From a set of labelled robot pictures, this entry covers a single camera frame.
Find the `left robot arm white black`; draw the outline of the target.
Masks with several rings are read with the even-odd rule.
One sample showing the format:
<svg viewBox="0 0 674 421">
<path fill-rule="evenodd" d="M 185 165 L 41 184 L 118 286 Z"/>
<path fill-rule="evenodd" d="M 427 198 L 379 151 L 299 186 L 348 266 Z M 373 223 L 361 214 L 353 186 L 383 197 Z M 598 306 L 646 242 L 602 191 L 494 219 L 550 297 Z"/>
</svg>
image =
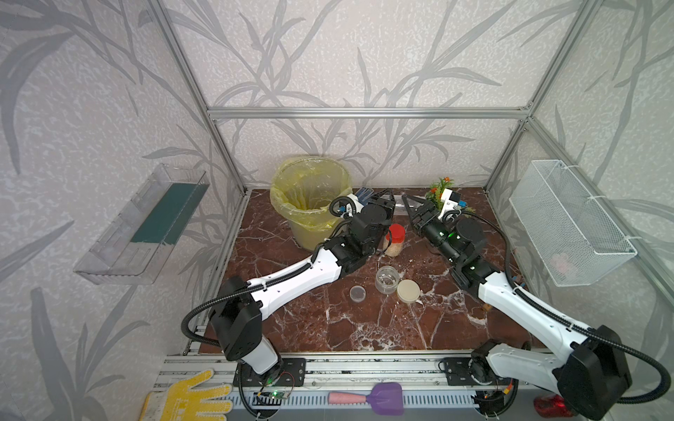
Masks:
<svg viewBox="0 0 674 421">
<path fill-rule="evenodd" d="M 264 385 L 284 373 L 283 359 L 263 334 L 263 321 L 290 301 L 338 281 L 365 265 L 389 234 L 396 201 L 385 189 L 365 199 L 338 196 L 328 206 L 340 221 L 312 254 L 276 273 L 226 281 L 217 298 L 188 312 L 181 332 L 189 340 L 220 347 L 228 361 L 247 365 Z"/>
</svg>

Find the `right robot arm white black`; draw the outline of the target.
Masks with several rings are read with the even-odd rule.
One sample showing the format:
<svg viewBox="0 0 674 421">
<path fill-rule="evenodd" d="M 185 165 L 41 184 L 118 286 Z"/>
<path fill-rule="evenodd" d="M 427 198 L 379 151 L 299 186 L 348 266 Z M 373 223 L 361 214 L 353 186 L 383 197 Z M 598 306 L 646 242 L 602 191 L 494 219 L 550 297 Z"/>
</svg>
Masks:
<svg viewBox="0 0 674 421">
<path fill-rule="evenodd" d="M 481 374 L 528 382 L 559 396 L 567 410 L 587 419 L 600 420 L 616 405 L 641 405 L 663 397 L 672 385 L 663 364 L 621 342 L 607 326 L 593 328 L 548 305 L 514 282 L 511 254 L 505 254 L 504 270 L 482 255 L 488 224 L 473 212 L 450 209 L 439 212 L 425 198 L 403 195 L 412 228 L 447 259 L 456 285 L 500 310 L 525 328 L 546 347 L 541 354 L 490 342 L 472 355 Z M 627 396 L 632 386 L 627 358 L 633 356 L 660 375 L 655 389 Z"/>
</svg>

